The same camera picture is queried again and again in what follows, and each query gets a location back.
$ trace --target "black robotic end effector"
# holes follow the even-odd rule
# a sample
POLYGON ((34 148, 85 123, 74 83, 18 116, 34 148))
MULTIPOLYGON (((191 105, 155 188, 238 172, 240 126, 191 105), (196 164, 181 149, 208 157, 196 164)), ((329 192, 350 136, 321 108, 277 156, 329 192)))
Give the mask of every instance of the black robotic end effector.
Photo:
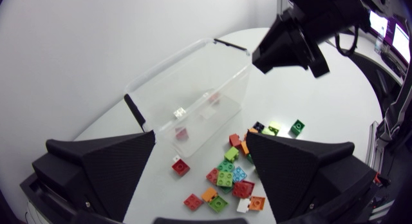
POLYGON ((263 73, 276 66, 302 66, 320 77, 329 68, 317 44, 351 26, 364 31, 370 26, 361 0, 291 1, 294 7, 276 18, 253 53, 253 64, 263 73))

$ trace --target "white wall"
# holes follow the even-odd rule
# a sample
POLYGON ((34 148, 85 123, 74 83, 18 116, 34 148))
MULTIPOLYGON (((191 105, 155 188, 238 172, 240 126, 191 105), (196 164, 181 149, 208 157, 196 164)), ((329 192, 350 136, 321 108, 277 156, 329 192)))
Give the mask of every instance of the white wall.
POLYGON ((0 189, 16 216, 26 210, 19 184, 47 139, 73 140, 132 78, 176 50, 270 26, 275 13, 276 0, 4 0, 0 189))
POLYGON ((271 27, 276 19, 277 0, 254 0, 256 28, 271 27))

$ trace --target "black cable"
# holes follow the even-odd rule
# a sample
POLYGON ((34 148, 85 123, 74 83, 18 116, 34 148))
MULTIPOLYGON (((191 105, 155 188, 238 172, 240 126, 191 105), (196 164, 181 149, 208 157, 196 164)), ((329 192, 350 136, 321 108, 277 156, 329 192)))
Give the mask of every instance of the black cable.
POLYGON ((336 34, 335 44, 336 44, 337 51, 345 57, 349 57, 350 55, 352 55, 355 52, 356 44, 358 43, 358 35, 359 35, 359 26, 355 26, 355 38, 353 40, 352 47, 348 51, 344 51, 341 49, 341 45, 339 44, 339 42, 341 41, 341 38, 339 37, 339 33, 336 34))

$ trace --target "white lego brick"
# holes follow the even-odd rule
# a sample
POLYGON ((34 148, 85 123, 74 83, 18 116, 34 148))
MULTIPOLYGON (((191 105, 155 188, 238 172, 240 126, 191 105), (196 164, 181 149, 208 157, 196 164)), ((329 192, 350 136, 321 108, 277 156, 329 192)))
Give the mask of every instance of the white lego brick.
POLYGON ((176 163, 178 160, 180 160, 180 156, 176 155, 175 157, 173 157, 173 161, 176 163))
POLYGON ((246 213, 249 210, 250 200, 248 198, 240 198, 238 209, 236 211, 246 213))
POLYGON ((177 109, 175 112, 173 112, 176 118, 181 118, 186 114, 186 111, 181 107, 177 109))

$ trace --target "dark green lego brick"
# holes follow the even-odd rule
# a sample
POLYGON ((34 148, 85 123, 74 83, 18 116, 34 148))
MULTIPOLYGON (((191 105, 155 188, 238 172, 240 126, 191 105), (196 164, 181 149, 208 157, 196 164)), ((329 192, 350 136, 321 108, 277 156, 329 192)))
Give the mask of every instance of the dark green lego brick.
POLYGON ((253 160, 252 160, 252 156, 251 156, 250 154, 248 154, 248 155, 246 156, 246 159, 247 159, 251 164, 254 164, 254 163, 253 163, 253 160))
POLYGON ((216 168, 219 172, 231 172, 234 169, 234 165, 230 161, 224 159, 224 161, 222 161, 216 168))
POLYGON ((218 186, 224 194, 228 194, 232 191, 233 187, 234 187, 234 183, 232 184, 231 187, 222 187, 222 186, 218 186))
POLYGON ((300 120, 296 120, 295 124, 290 128, 290 131, 298 136, 304 128, 304 124, 300 120))
POLYGON ((229 203, 219 195, 217 195, 211 202, 209 202, 209 206, 216 212, 222 211, 228 204, 229 203))
POLYGON ((222 187, 232 187, 233 184, 233 173, 230 172, 219 172, 217 186, 222 187))

